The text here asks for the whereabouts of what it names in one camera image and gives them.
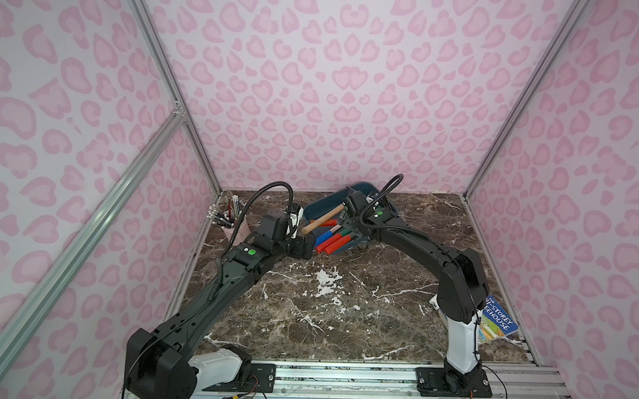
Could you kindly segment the wooden handled tool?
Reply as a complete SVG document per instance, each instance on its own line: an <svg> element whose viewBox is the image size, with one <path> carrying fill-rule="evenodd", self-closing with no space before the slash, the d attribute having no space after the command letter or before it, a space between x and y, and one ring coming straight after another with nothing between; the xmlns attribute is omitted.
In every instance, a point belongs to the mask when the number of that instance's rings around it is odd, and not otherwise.
<svg viewBox="0 0 639 399"><path fill-rule="evenodd" d="M342 213L344 208L345 208L345 206L343 204L339 204L338 206L334 207L332 210L330 210L326 214L322 215L321 217L315 219L314 221L312 221L308 225L306 225L302 229L302 234L309 234L310 232L312 232L317 227L320 227L320 226L322 226L322 224L325 224L325 222L336 218L338 215L340 215Z"/></svg>

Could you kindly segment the blue handled metal tool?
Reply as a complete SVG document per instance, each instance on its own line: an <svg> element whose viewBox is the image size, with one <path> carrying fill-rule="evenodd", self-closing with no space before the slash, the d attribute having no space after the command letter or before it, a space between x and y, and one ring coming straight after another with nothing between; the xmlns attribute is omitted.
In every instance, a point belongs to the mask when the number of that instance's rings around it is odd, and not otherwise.
<svg viewBox="0 0 639 399"><path fill-rule="evenodd" d="M332 228L330 228L328 231L318 236L317 239L315 240L315 247L318 248L319 245L323 244L329 238L332 238L332 236L334 236L334 233L337 233L340 229L341 229L341 225L335 225Z"/></svg>

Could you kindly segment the green handled garden tool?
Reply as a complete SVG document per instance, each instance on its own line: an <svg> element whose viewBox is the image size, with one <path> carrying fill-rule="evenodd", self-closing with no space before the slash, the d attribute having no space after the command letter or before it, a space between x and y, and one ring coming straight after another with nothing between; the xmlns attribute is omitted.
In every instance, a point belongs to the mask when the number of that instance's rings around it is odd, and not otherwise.
<svg viewBox="0 0 639 399"><path fill-rule="evenodd" d="M347 243L349 243L352 240L353 232L351 230L343 229L339 231L339 233L341 233L343 237L323 251L327 255L333 254L338 249L341 249L343 246L345 246Z"/></svg>

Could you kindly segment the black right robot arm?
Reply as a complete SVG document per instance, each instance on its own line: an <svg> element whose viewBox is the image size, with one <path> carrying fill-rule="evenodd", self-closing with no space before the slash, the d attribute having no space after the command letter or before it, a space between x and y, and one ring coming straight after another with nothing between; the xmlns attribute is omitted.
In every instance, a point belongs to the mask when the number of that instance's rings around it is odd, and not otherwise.
<svg viewBox="0 0 639 399"><path fill-rule="evenodd" d="M477 330L490 288L479 254L432 240L412 229L389 205L370 201L360 191L350 189L344 205L364 236L402 251L438 280L437 304L447 318L446 367L462 375L480 370Z"/></svg>

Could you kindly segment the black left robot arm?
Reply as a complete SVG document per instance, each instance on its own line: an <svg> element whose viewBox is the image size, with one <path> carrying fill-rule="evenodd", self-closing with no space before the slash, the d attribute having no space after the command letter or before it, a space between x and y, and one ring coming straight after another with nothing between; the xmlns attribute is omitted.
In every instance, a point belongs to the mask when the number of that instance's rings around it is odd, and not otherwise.
<svg viewBox="0 0 639 399"><path fill-rule="evenodd" d="M196 356L201 341L240 297L285 257L308 259L314 236L299 233L303 208L265 214L255 229L220 262L215 280L189 304L151 331L129 338L124 368L125 392L139 399L191 399L215 386L248 380L250 360L238 348L222 348Z"/></svg>

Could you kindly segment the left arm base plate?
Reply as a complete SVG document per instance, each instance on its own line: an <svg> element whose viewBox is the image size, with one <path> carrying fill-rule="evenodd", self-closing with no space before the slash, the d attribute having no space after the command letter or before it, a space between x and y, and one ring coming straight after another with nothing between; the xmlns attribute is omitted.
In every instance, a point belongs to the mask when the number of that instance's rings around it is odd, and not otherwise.
<svg viewBox="0 0 639 399"><path fill-rule="evenodd" d="M258 394L272 393L274 381L276 380L276 370L275 364L251 362L240 367L239 373L231 381L227 383L220 382L211 386L198 385L198 389L202 392L246 393L256 386Z"/></svg>

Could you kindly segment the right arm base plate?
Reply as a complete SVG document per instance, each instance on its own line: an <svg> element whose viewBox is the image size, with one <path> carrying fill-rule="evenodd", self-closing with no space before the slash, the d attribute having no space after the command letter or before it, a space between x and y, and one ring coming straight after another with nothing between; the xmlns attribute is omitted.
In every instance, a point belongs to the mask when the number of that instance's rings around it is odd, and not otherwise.
<svg viewBox="0 0 639 399"><path fill-rule="evenodd" d="M487 374L480 367L464 374L448 367L417 368L415 374L421 397L486 399L493 395Z"/></svg>

